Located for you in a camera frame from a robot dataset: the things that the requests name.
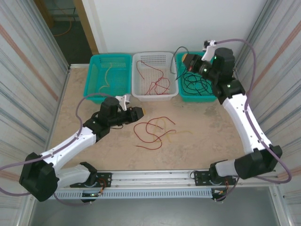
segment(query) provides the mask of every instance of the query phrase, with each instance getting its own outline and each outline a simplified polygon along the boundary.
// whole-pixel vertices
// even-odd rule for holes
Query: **plastic basket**
[[[112,96],[123,96],[130,93],[131,69],[132,56],[129,54],[100,54],[92,56],[84,96],[99,92]],[[96,104],[101,104],[105,97],[94,96],[87,99],[92,100]]]
[[[133,56],[132,94],[134,97],[138,98],[140,101],[164,101],[170,100],[179,93],[178,83],[175,81],[176,74],[170,73],[172,57],[173,54],[168,52],[145,52],[137,53]],[[158,85],[162,87],[156,87],[156,92],[159,95],[156,95],[154,89],[151,89],[151,91],[147,93],[150,89],[150,85],[153,86],[154,82],[156,82],[162,76],[162,72],[152,69],[138,61],[143,61],[147,65],[161,70],[164,74],[164,78],[168,78],[170,81],[169,89],[166,90],[165,88],[162,88],[168,87],[169,84],[167,79],[162,79],[160,82],[158,82]],[[175,72],[175,70],[175,62],[173,60],[172,71]]]
[[[198,54],[198,55],[204,55],[204,52],[190,52],[191,54]],[[177,74],[180,76],[184,70],[185,70],[185,65],[182,62],[182,57],[185,53],[178,53],[176,55],[176,64],[177,64]],[[207,91],[193,91],[190,90],[190,93],[187,93],[185,91],[184,87],[184,81],[182,78],[178,79],[178,84],[179,84],[179,93],[180,96],[182,97],[184,102],[212,102],[216,100],[216,97],[212,94],[212,89],[211,87],[208,87]]]

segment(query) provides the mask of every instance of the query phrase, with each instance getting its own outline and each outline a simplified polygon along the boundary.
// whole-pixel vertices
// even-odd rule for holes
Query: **white basket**
[[[172,53],[167,52],[145,52],[137,53],[133,56],[132,64],[132,94],[140,101],[163,101],[171,100],[174,96],[178,95],[179,87],[176,79],[176,74],[170,73],[170,64],[173,57]],[[151,93],[147,94],[152,82],[156,82],[161,76],[160,71],[154,70],[145,64],[138,62],[138,69],[144,79],[139,74],[136,63],[137,61],[143,61],[149,66],[161,70],[164,73],[164,78],[168,78],[170,81],[169,89],[163,95],[156,95],[155,90],[152,89]],[[175,61],[172,62],[172,72],[176,73]],[[162,79],[158,85],[162,87],[168,87],[168,80]],[[157,93],[163,93],[166,89],[157,86]]]

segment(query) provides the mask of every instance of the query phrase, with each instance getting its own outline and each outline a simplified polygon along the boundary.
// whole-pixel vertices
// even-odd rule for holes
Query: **doorway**
[[[68,64],[88,64],[94,38],[82,0],[34,0]]]

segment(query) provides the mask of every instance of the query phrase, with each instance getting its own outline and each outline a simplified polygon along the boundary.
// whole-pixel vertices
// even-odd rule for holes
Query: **orange wire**
[[[101,181],[103,181],[103,189],[107,187],[107,183],[105,182],[104,179],[98,178],[98,181],[99,181],[99,183],[100,183],[100,186],[101,186]]]
[[[225,179],[226,181],[225,181],[225,184],[226,184],[226,190],[228,190],[228,188],[229,188],[229,182],[228,182],[228,180],[227,179]]]
[[[57,7],[62,13],[64,13],[64,14],[68,17],[69,23],[70,23],[69,28],[68,28],[67,31],[65,31],[64,33],[61,33],[61,34],[54,34],[54,35],[53,35],[54,37],[58,37],[58,36],[62,36],[62,35],[64,35],[64,34],[68,33],[68,32],[71,30],[71,28],[72,28],[72,21],[71,21],[71,18],[70,18],[70,17],[69,17],[69,16],[68,16],[61,8],[59,8],[59,6],[56,4],[55,1],[54,1],[54,4],[56,5],[56,7]]]

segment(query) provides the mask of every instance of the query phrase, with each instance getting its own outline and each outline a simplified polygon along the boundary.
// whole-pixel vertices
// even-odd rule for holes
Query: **cable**
[[[170,138],[169,138],[169,136],[168,136],[168,133],[166,132],[166,121],[164,120],[164,119],[157,119],[157,121],[156,121],[156,126],[155,126],[155,129],[154,129],[154,134],[156,133],[156,131],[157,131],[157,127],[158,127],[158,122],[159,122],[159,120],[162,120],[163,122],[164,122],[164,132],[165,132],[165,134],[166,134],[166,137],[167,137],[167,139],[168,139],[168,141],[171,143],[171,140],[170,140]]]
[[[249,93],[247,95],[247,99],[245,102],[245,114],[246,114],[246,118],[248,119],[255,135],[257,136],[258,140],[261,142],[261,144],[268,150],[268,152],[280,163],[280,165],[286,170],[288,178],[284,181],[278,181],[278,180],[271,180],[271,179],[267,179],[267,178],[263,178],[260,176],[256,176],[255,178],[257,179],[261,179],[261,180],[265,180],[271,183],[276,183],[276,184],[285,184],[288,183],[292,180],[292,173],[291,171],[288,169],[288,167],[286,166],[286,164],[270,149],[270,147],[268,147],[268,145],[264,142],[264,140],[262,139],[262,137],[260,136],[259,132],[256,130],[256,127],[254,126],[249,112],[248,112],[248,105],[251,99],[251,95],[252,95],[252,90],[253,90],[253,85],[254,85],[254,80],[255,80],[255,73],[256,73],[256,53],[255,50],[253,48],[253,46],[247,42],[246,40],[243,39],[228,39],[228,40],[223,40],[223,41],[218,41],[216,44],[222,44],[222,43],[226,43],[226,42],[232,42],[232,41],[240,41],[243,42],[244,44],[246,44],[252,51],[253,54],[253,73],[252,73],[252,79],[251,79],[251,85],[250,85],[250,89],[249,89]]]
[[[25,165],[25,164],[30,164],[30,163],[34,163],[34,162],[37,162],[37,161],[41,161],[43,159],[46,159],[58,152],[60,152],[61,150],[65,149],[66,147],[68,147],[69,145],[71,145],[80,135],[82,129],[83,129],[83,121],[82,119],[79,117],[78,115],[78,111],[79,111],[79,106],[80,104],[85,100],[87,99],[88,97],[93,97],[93,96],[103,96],[103,97],[113,97],[111,95],[108,95],[108,94],[105,94],[105,93],[92,93],[92,94],[89,94],[87,96],[85,96],[84,98],[82,98],[76,109],[75,109],[75,117],[79,120],[79,131],[77,133],[77,135],[67,144],[65,144],[64,146],[58,148],[56,151],[52,152],[52,154],[48,154],[48,155],[45,155],[43,157],[40,157],[40,158],[37,158],[37,159],[33,159],[33,160],[28,160],[28,161],[22,161],[22,162],[16,162],[16,163],[12,163],[12,164],[9,164],[9,165],[6,165],[6,166],[2,166],[0,167],[0,171],[1,170],[4,170],[4,169],[7,169],[7,168],[11,168],[11,167],[14,167],[14,166],[21,166],[21,165]],[[0,187],[0,192],[6,194],[6,195],[11,195],[11,196],[24,196],[24,195],[29,195],[30,193],[22,193],[22,194],[16,194],[16,193],[11,193],[11,192],[7,192],[5,190],[3,190],[1,187]]]
[[[222,196],[221,198],[218,198],[218,199],[215,199],[215,201],[220,201],[220,200],[222,200],[222,199],[224,199],[224,198],[226,198],[233,190],[234,190],[234,188],[236,187],[236,185],[238,184],[238,180],[239,180],[239,177],[237,178],[237,180],[236,180],[236,182],[235,182],[235,184],[234,184],[234,186],[231,188],[231,190],[230,191],[228,191],[224,196]]]
[[[107,69],[107,71],[105,72],[105,76],[104,76],[104,80],[105,80],[105,83],[107,83],[107,85],[104,85],[104,86],[101,86],[98,90],[98,92],[100,92],[100,90],[104,87],[110,87],[108,81],[107,81],[107,75],[108,75],[108,72],[109,70],[112,68],[112,63],[110,63],[110,67]]]
[[[190,177],[191,179],[195,179],[195,178],[192,178],[192,177],[191,177],[191,175],[192,175],[194,172],[197,172],[197,170],[194,170],[194,171],[192,171],[192,172],[190,173],[189,177]]]
[[[54,4],[56,5],[56,7],[57,7],[62,13],[64,13],[64,14],[68,17],[69,23],[70,23],[69,28],[68,28],[67,31],[65,31],[65,32],[63,32],[63,33],[61,33],[61,34],[55,34],[55,35],[53,35],[54,37],[58,37],[58,36],[62,36],[62,35],[64,35],[64,34],[68,33],[68,32],[71,30],[71,28],[72,28],[72,21],[71,21],[71,18],[70,18],[70,17],[69,17],[69,16],[68,16],[61,8],[59,8],[59,6],[56,4],[55,0],[54,0],[53,2],[54,2]]]
[[[199,94],[200,96],[213,95],[213,93],[209,91],[210,89],[212,90],[211,84],[198,74],[190,73],[187,70],[184,70],[184,72],[178,78],[181,78],[181,87],[183,92],[186,94]]]
[[[226,190],[228,191],[228,189],[229,189],[229,182],[228,182],[227,178],[225,178],[225,184],[226,184]]]
[[[139,74],[141,75],[141,77],[143,78],[143,80],[144,80],[145,78],[142,76],[142,74],[140,73],[140,71],[139,71],[139,69],[138,69],[138,62],[141,62],[141,63],[143,63],[145,66],[150,67],[150,68],[152,68],[152,69],[154,69],[154,70],[160,71],[160,72],[162,73],[162,76],[161,76],[156,82],[153,82],[153,81],[152,81],[152,82],[150,83],[150,87],[149,87],[148,91],[147,91],[144,95],[147,95],[148,93],[149,93],[149,95],[151,95],[151,90],[152,90],[153,88],[155,88],[154,90],[155,90],[156,95],[163,95],[163,94],[165,94],[165,92],[169,89],[169,86],[170,86],[170,80],[169,80],[168,78],[164,78],[164,73],[163,73],[163,71],[161,71],[160,69],[157,69],[157,68],[154,68],[154,67],[152,67],[152,66],[147,65],[147,64],[146,64],[145,62],[143,62],[142,60],[138,60],[138,61],[136,62],[136,68],[137,68],[138,73],[139,73]],[[169,84],[168,84],[168,87],[167,87],[167,88],[158,85],[158,82],[160,82],[162,79],[166,79],[166,80],[168,81]],[[160,86],[160,87],[164,88],[165,91],[164,91],[163,93],[159,94],[159,93],[156,91],[157,86]]]
[[[161,138],[162,136],[166,135],[167,133],[171,132],[171,131],[176,131],[175,129],[171,129],[171,130],[165,132],[163,135],[161,135],[161,136],[158,137],[156,134],[150,133],[150,132],[147,130],[147,126],[148,126],[148,125],[156,126],[156,127],[160,128],[160,129],[163,129],[163,128],[161,128],[161,127],[158,126],[158,125],[154,125],[154,124],[150,123],[152,120],[155,120],[155,119],[158,120],[158,119],[163,119],[163,118],[168,119],[170,122],[172,122],[172,123],[175,125],[175,123],[174,123],[172,120],[170,120],[169,118],[163,116],[163,117],[153,118],[153,119],[149,120],[148,122],[140,122],[140,123],[138,123],[138,124],[136,124],[136,125],[134,126],[134,133],[136,134],[136,136],[137,136],[142,142],[145,142],[145,143],[150,144],[150,143],[154,143],[154,142],[156,142],[157,140],[159,140],[159,141],[161,142],[160,146],[157,147],[157,148],[148,148],[148,147],[145,147],[145,146],[136,145],[136,147],[142,147],[142,148],[145,148],[145,149],[148,149],[148,150],[157,150],[157,149],[159,149],[159,148],[162,146],[162,140],[161,140],[160,138]],[[137,132],[135,131],[136,126],[137,126],[137,125],[140,125],[140,124],[146,124],[146,126],[145,126],[145,131],[146,131],[148,134],[152,135],[153,137],[155,136],[157,139],[155,139],[155,140],[153,140],[153,141],[145,141],[145,140],[141,139],[141,138],[139,137],[139,135],[137,134]]]
[[[105,189],[107,187],[107,183],[105,182],[104,179],[102,178],[98,178],[98,182],[101,184],[101,181],[103,182],[103,189]]]
[[[173,57],[171,58],[171,62],[170,62],[169,72],[170,72],[171,74],[176,74],[176,73],[173,73],[173,72],[171,71],[171,66],[173,65],[173,59],[174,59],[174,56],[175,56],[175,54],[178,52],[178,50],[179,50],[180,48],[186,49],[187,53],[189,53],[188,49],[187,49],[185,46],[180,46],[179,48],[177,48],[177,50],[174,52]]]

